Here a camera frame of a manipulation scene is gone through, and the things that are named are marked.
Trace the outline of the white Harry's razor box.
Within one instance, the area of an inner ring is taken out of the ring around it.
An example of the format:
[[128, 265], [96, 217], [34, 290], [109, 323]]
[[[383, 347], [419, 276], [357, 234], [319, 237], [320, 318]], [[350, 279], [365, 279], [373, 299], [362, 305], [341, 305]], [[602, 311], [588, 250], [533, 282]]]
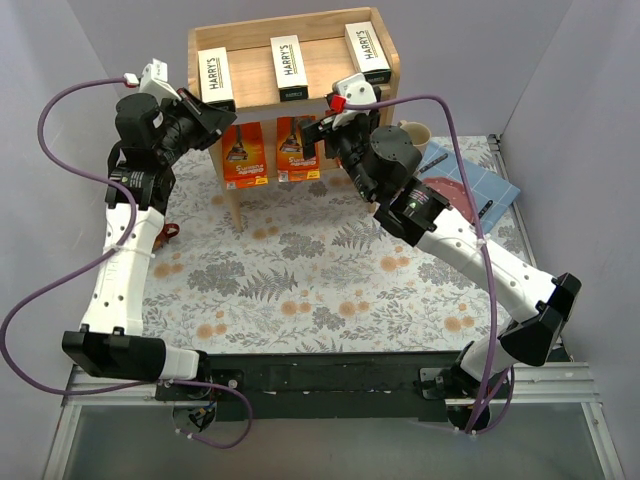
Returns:
[[201, 100], [223, 110], [235, 112], [231, 71], [225, 47], [198, 51]]
[[308, 79], [298, 36], [272, 37], [270, 43], [280, 101], [308, 99]]
[[354, 66], [369, 83], [390, 81], [391, 67], [370, 21], [346, 24], [345, 40]]

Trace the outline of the orange Gillette razor box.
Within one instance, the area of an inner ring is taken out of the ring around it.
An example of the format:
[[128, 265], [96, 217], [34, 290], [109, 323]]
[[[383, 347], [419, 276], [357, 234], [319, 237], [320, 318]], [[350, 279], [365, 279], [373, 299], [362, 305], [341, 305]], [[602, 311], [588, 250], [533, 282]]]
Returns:
[[222, 137], [222, 167], [227, 190], [268, 184], [267, 161], [259, 122], [233, 125]]
[[313, 123], [313, 115], [279, 117], [277, 119], [276, 167], [281, 183], [320, 178], [317, 145], [305, 147], [300, 123]]

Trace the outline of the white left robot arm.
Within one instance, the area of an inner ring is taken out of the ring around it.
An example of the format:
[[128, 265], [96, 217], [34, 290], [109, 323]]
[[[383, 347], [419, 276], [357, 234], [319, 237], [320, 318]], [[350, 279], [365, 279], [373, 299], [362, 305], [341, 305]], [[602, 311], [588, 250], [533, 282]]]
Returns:
[[143, 336], [142, 303], [154, 245], [166, 225], [175, 184], [173, 165], [206, 150], [233, 125], [235, 113], [206, 104], [185, 89], [157, 100], [135, 93], [116, 105], [120, 141], [108, 161], [104, 251], [88, 308], [63, 351], [86, 373], [134, 381], [178, 380], [193, 400], [213, 386], [201, 353]]

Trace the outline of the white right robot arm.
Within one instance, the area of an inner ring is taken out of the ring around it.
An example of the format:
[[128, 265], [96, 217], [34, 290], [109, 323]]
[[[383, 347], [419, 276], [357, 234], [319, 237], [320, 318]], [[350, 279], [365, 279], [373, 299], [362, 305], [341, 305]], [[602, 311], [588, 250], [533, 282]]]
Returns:
[[363, 200], [377, 204], [374, 218], [384, 230], [446, 262], [509, 313], [509, 323], [498, 333], [472, 343], [459, 356], [452, 383], [460, 395], [479, 395], [489, 376], [516, 363], [546, 363], [581, 290], [576, 276], [553, 276], [493, 241], [478, 239], [474, 226], [416, 177], [422, 156], [401, 128], [374, 128], [360, 113], [339, 127], [327, 117], [303, 120], [299, 129], [305, 152], [324, 143]]

